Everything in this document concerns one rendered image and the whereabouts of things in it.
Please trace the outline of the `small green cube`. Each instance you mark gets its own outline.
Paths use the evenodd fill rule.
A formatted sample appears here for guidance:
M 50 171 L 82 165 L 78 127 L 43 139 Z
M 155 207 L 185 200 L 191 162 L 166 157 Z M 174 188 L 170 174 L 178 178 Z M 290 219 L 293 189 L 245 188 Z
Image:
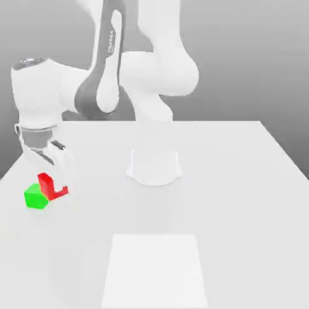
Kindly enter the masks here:
M 28 208 L 44 209 L 49 200 L 43 195 L 38 183 L 32 184 L 24 191 L 25 203 Z

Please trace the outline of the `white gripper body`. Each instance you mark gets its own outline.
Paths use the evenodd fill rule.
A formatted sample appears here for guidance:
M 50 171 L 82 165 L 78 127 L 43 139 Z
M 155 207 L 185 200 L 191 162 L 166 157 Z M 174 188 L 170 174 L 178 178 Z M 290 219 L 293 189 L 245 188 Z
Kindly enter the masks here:
M 69 179 L 74 157 L 61 142 L 48 142 L 45 148 L 30 147 L 30 159 L 41 172 Z

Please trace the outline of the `small red cube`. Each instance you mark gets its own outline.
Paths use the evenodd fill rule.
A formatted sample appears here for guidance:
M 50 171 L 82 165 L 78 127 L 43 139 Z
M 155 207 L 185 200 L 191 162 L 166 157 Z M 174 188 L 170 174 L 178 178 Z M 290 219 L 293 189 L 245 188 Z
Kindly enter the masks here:
M 64 186 L 60 191 L 56 191 L 54 188 L 54 181 L 48 174 L 40 173 L 37 177 L 40 190 L 49 201 L 58 199 L 69 193 L 67 186 Z

